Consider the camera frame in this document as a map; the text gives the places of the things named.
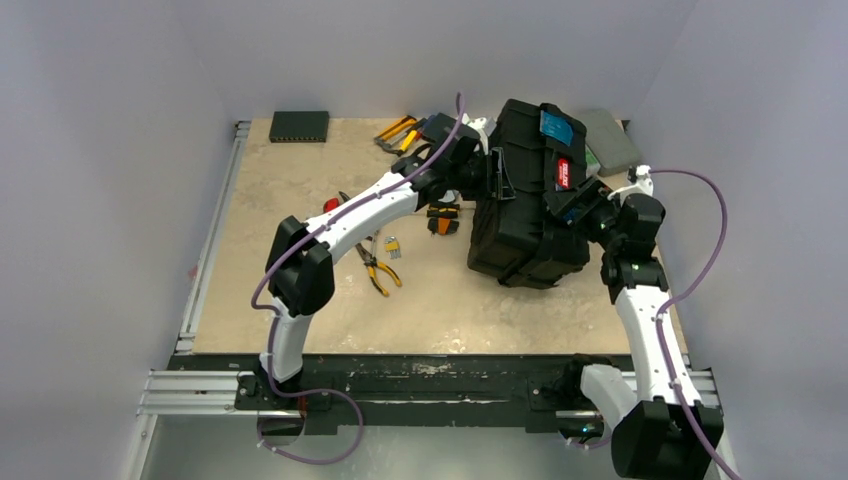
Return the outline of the black network switch box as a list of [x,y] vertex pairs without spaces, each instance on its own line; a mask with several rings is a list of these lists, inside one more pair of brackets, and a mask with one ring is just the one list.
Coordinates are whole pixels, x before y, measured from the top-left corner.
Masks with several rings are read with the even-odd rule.
[[329,120],[328,111],[275,111],[268,139],[271,143],[324,143]]

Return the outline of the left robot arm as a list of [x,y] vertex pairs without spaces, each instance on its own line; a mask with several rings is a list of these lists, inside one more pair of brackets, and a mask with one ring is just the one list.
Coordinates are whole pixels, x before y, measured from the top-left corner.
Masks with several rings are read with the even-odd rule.
[[261,278],[251,297],[255,310],[271,314],[265,350],[260,354],[259,395],[284,409],[306,395],[296,380],[303,369],[305,340],[314,315],[335,293],[336,263],[384,226],[466,186],[460,171],[486,173],[477,159],[490,158],[492,120],[463,116],[425,158],[398,159],[375,184],[333,210],[300,221],[282,220]]

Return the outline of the yellow handled pliers top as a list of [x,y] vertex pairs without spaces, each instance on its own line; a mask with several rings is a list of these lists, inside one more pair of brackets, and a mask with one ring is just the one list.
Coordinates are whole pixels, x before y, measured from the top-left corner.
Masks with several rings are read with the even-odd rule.
[[406,137],[417,121],[416,117],[406,115],[386,127],[373,138],[373,141],[384,151],[392,152],[395,150],[395,145]]

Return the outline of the grey plastic case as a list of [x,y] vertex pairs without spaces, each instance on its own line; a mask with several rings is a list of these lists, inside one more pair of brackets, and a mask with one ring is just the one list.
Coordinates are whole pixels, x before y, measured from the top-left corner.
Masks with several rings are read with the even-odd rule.
[[575,117],[586,127],[585,145],[600,162],[597,176],[615,175],[642,162],[641,152],[611,112],[589,109],[577,112]]

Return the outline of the black tool box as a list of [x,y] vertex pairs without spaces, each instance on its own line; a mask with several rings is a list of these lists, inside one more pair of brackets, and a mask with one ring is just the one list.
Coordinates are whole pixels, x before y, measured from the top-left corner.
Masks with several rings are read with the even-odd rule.
[[588,242],[567,226],[572,216],[562,206],[588,177],[586,134],[554,104],[506,101],[489,145],[500,151],[514,195],[476,203],[469,269],[502,286],[537,290],[583,269]]

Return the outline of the green labelled small box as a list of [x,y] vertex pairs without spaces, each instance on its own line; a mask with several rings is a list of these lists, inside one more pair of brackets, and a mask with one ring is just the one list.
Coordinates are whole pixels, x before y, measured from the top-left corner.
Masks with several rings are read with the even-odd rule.
[[597,176],[600,172],[600,162],[589,146],[585,147],[586,175]]

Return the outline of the aluminium frame rail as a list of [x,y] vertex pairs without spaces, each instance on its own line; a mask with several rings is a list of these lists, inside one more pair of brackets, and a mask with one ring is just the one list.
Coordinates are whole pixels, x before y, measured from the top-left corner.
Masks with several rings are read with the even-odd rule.
[[[305,434],[331,434],[343,425],[357,431],[369,425],[522,427],[530,433],[556,432],[568,446],[585,450],[583,444],[598,439],[604,423],[580,394],[582,367],[609,364],[627,382],[634,381],[631,355],[617,365],[594,355],[317,355],[304,350],[296,380],[307,393],[283,398],[262,375],[260,354],[177,356],[166,370],[150,374],[138,411],[252,416],[264,449],[271,448],[271,437],[281,433],[286,420]],[[683,359],[703,402],[722,413],[708,398],[713,388],[708,375],[689,371]]]

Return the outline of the red handled cutter pliers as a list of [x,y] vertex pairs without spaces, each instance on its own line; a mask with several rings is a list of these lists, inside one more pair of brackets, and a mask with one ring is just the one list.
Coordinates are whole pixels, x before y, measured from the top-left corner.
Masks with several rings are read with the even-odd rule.
[[330,198],[324,202],[322,210],[324,213],[330,212],[338,208],[341,203],[342,201],[337,197]]

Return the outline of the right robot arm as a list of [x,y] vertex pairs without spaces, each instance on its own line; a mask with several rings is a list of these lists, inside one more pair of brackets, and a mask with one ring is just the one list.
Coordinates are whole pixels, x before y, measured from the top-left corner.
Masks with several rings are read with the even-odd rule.
[[703,402],[666,315],[671,298],[654,254],[666,211],[651,181],[617,191],[590,178],[568,194],[557,216],[603,250],[601,279],[628,339],[634,381],[612,365],[589,363],[564,376],[576,407],[590,402],[604,427],[583,444],[607,447],[625,479],[703,479],[724,432],[723,416]]

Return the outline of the yellow handled long pliers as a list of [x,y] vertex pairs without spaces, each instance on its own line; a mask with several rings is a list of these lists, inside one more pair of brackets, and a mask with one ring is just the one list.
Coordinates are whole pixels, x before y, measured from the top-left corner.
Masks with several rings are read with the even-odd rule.
[[355,249],[359,254],[363,265],[366,267],[368,272],[369,280],[372,286],[383,296],[389,297],[389,291],[380,283],[377,275],[379,272],[384,272],[389,275],[390,279],[393,281],[396,287],[402,287],[403,282],[397,273],[390,268],[385,263],[379,261],[369,250],[367,250],[360,243],[355,245]]

